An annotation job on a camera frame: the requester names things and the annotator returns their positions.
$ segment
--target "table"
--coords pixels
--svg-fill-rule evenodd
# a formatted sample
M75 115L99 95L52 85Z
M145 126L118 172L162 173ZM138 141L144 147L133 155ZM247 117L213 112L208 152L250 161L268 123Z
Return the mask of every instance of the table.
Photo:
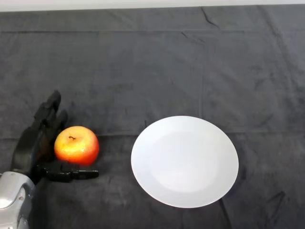
M32 228L304 228L304 10L0 13L0 172L54 89L68 124L101 144L98 179L38 184ZM173 208L133 177L136 137L173 115L203 118L235 145L239 174L222 203Z

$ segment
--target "red apple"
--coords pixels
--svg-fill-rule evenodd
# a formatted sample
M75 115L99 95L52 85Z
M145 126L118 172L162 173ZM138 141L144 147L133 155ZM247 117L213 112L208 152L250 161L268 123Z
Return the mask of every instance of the red apple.
M63 130L56 138L54 151L59 160L91 165L99 154L99 141L94 132L83 126Z

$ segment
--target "white plate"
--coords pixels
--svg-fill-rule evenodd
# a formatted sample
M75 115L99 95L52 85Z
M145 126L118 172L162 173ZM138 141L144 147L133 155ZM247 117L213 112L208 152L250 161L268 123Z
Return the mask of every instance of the white plate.
M228 136L213 124L174 116L147 127L132 148L132 171L156 200L196 208L223 197L234 184L238 157Z

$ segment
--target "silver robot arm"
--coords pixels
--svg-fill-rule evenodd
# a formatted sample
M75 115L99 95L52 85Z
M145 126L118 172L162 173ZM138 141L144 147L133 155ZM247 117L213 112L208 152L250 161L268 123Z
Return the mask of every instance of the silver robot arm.
M5 172L0 178L0 229L29 229L35 185L26 175Z

